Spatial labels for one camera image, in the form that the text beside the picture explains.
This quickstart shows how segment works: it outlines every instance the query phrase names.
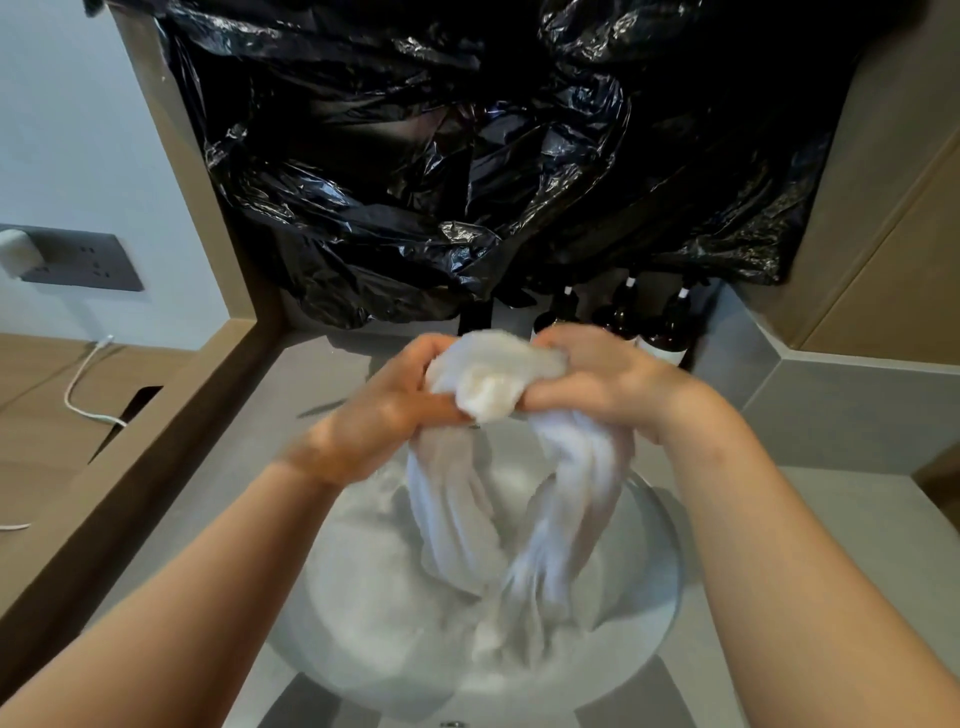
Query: white wall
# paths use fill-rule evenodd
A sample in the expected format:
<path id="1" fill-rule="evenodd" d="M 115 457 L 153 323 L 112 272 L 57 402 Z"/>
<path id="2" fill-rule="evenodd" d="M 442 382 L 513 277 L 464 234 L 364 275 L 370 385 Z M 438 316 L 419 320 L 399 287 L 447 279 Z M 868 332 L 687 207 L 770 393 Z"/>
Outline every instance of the white wall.
<path id="1" fill-rule="evenodd" d="M 112 232 L 145 291 L 0 276 L 0 332 L 197 349 L 220 291 L 109 13 L 0 2 L 0 222 Z"/>

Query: white towel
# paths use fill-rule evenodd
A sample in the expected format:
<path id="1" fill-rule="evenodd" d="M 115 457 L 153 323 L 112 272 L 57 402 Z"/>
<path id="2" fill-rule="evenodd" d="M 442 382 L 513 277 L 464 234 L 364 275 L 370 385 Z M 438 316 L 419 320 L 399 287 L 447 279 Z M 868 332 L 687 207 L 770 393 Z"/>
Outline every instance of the white towel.
<path id="1" fill-rule="evenodd" d="M 565 373 L 562 353 L 537 349 L 505 331 L 483 330 L 431 362 L 426 385 L 454 394 L 457 406 L 482 424 L 509 416 L 533 381 Z M 529 422 L 556 473 L 530 499 L 512 561 L 473 466 L 470 429 L 418 433 L 410 443 L 407 481 L 424 568 L 486 599 L 488 618 L 478 626 L 474 654 L 510 643 L 535 664 L 547 648 L 550 625 L 570 616 L 570 583 L 610 522 L 634 439 L 629 428 L 600 425 L 579 412 L 544 412 Z"/>

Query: sink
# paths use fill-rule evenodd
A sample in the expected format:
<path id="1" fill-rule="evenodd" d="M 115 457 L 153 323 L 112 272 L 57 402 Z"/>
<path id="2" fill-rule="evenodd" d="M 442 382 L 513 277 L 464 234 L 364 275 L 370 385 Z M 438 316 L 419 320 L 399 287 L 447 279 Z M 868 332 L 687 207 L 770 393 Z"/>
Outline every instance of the sink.
<path id="1" fill-rule="evenodd" d="M 494 522 L 509 534 L 551 468 L 522 418 L 484 425 L 477 437 Z M 324 523 L 270 636 L 293 669 L 396 720 L 476 724 L 568 714 L 654 657 L 677 613 L 683 568 L 673 523 L 639 476 L 627 478 L 574 582 L 575 623 L 553 635 L 547 659 L 490 667 L 468 657 L 476 597 L 420 566 L 406 456 L 348 488 Z"/>

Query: white cable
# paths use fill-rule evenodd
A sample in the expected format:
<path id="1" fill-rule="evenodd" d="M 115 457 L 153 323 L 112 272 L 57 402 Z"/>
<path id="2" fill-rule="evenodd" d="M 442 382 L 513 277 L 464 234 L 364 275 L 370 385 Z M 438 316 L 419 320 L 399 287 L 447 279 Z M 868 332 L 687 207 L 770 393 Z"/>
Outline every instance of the white cable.
<path id="1" fill-rule="evenodd" d="M 108 336 L 106 339 L 101 339 L 100 341 L 98 341 L 96 346 L 93 347 L 93 351 L 86 356 L 86 359 L 84 359 L 84 363 L 80 365 L 80 369 L 77 370 L 77 373 L 73 375 L 73 378 L 70 380 L 70 383 L 67 385 L 66 392 L 63 393 L 63 403 L 66 405 L 67 409 L 72 410 L 73 412 L 76 412 L 78 415 L 83 415 L 84 417 L 87 417 L 90 420 L 97 420 L 98 422 L 102 422 L 102 423 L 111 423 L 113 425 L 120 425 L 121 427 L 126 427 L 127 423 L 125 423 L 123 420 L 118 420 L 117 418 L 111 417 L 110 415 L 98 415 L 94 412 L 87 412 L 85 410 L 82 410 L 80 407 L 75 407 L 73 404 L 70 403 L 70 395 L 73 394 L 73 388 L 77 386 L 77 381 L 80 379 L 80 375 L 84 373 L 84 370 L 86 369 L 87 364 L 89 364 L 90 360 L 97 355 L 97 352 L 100 349 L 105 349 L 110 345 L 110 342 L 112 341 L 113 341 L 113 337 Z"/>

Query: power outlet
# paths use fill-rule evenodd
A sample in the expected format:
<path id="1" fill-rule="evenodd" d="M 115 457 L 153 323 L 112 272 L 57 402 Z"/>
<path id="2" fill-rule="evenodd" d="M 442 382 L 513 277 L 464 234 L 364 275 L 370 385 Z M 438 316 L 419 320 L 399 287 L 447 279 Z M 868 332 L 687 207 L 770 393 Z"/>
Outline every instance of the power outlet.
<path id="1" fill-rule="evenodd" d="M 26 232 L 43 255 L 43 265 L 24 274 L 22 280 L 115 291 L 143 290 L 140 276 L 116 235 L 0 225 L 0 230 L 7 228 Z"/>

